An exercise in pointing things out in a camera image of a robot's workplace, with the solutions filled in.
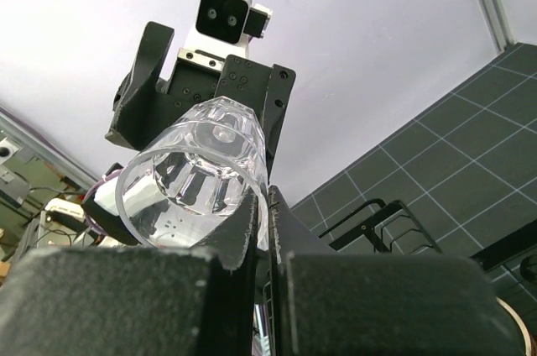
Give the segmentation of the black red skull mug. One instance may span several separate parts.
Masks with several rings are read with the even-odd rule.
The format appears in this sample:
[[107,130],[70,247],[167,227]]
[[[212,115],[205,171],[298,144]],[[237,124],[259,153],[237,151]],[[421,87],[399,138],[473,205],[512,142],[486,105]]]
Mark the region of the black red skull mug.
[[499,297],[496,298],[496,301],[502,307],[502,310],[506,315],[508,321],[508,333],[516,346],[517,355],[533,355],[533,337],[523,319],[506,301]]

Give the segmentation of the clear cup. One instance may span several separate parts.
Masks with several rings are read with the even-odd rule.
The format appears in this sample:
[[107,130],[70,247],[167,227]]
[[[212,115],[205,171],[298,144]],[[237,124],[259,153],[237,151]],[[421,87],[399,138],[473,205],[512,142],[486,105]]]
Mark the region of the clear cup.
[[228,97],[196,104],[122,169],[115,203],[145,246],[189,248],[253,191],[258,246],[269,246],[265,139],[255,112]]

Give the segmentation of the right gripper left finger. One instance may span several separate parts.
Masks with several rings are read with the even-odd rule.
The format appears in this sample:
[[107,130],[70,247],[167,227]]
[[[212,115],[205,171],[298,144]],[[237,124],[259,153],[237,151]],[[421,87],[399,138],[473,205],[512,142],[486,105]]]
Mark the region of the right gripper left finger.
[[1,289],[4,355],[248,355],[258,200],[189,249],[47,247]]

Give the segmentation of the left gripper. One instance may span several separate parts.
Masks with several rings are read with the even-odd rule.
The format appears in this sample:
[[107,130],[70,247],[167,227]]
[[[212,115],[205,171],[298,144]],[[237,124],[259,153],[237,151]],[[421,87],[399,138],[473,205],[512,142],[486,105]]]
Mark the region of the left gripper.
[[112,104],[112,121],[105,139],[140,151],[193,105],[225,96],[250,107],[262,125],[268,175],[274,166],[296,72],[273,64],[261,65],[229,55],[216,69],[178,59],[168,81],[160,77],[175,31],[163,24],[146,24],[133,65]]

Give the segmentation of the black grid mat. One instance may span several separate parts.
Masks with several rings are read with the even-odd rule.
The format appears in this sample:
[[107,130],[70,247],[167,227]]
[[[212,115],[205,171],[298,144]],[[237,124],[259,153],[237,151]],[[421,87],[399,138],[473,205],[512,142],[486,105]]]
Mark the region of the black grid mat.
[[396,254],[471,256],[536,219],[536,48],[519,43],[485,65],[297,205],[325,241],[400,200],[424,225],[383,223]]

